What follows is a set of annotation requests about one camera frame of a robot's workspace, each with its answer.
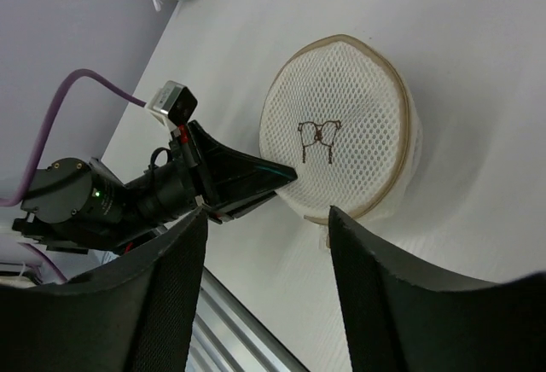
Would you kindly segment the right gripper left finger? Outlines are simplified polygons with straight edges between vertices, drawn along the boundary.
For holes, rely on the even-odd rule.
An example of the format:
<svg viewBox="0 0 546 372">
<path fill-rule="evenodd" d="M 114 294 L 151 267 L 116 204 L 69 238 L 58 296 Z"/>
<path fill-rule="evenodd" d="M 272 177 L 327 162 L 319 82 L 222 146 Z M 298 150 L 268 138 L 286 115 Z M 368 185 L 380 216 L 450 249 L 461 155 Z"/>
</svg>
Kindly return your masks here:
<svg viewBox="0 0 546 372">
<path fill-rule="evenodd" d="M 195 211 L 62 285 L 1 288 L 3 371 L 183 371 L 207 242 Z"/>
</svg>

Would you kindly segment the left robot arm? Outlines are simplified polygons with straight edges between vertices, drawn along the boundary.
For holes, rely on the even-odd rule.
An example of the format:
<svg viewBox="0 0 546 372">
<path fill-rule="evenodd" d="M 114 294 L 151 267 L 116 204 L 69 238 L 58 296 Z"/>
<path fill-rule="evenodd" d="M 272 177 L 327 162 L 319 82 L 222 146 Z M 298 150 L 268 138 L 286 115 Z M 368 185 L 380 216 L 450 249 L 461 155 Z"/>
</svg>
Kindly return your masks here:
<svg viewBox="0 0 546 372">
<path fill-rule="evenodd" d="M 99 160 L 58 160 L 36 172 L 13 230 L 56 251 L 121 252 L 194 209 L 217 224 L 240 218 L 294 182 L 290 167 L 228 148 L 193 120 L 121 183 Z"/>
</svg>

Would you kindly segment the beige mesh laundry bag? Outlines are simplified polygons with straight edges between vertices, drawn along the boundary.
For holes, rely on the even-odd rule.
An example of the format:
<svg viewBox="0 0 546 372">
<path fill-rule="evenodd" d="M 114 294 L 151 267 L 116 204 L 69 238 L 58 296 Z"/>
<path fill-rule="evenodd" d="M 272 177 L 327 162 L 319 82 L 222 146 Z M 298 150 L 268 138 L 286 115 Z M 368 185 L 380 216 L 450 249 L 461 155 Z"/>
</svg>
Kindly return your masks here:
<svg viewBox="0 0 546 372">
<path fill-rule="evenodd" d="M 261 156 L 292 167 L 278 195 L 320 226 L 337 206 L 359 223 L 400 207 L 421 157 L 422 125 L 401 73 L 345 34 L 296 52 L 275 76 L 261 113 Z"/>
</svg>

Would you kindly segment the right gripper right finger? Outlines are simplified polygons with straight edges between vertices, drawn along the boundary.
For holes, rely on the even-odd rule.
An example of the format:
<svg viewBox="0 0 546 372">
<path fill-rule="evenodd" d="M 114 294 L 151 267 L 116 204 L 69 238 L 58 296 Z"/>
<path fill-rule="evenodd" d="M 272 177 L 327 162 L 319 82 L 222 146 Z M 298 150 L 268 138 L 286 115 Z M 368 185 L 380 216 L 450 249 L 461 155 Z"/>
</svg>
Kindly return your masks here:
<svg viewBox="0 0 546 372">
<path fill-rule="evenodd" d="M 338 207 L 328 218 L 355 371 L 542 371 L 545 275 L 486 282 L 431 264 Z"/>
</svg>

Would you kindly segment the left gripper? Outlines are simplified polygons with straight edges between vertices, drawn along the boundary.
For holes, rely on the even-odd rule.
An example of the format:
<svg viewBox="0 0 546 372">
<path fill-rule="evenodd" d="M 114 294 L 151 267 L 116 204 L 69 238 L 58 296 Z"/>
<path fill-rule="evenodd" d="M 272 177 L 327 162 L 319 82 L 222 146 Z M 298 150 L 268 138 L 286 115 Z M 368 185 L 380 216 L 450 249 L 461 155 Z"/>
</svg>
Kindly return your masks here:
<svg viewBox="0 0 546 372">
<path fill-rule="evenodd" d="M 290 167 L 229 148 L 191 121 L 171 139 L 171 158 L 125 185 L 123 223 L 168 223 L 196 208 L 212 221 L 240 218 L 298 176 Z"/>
</svg>

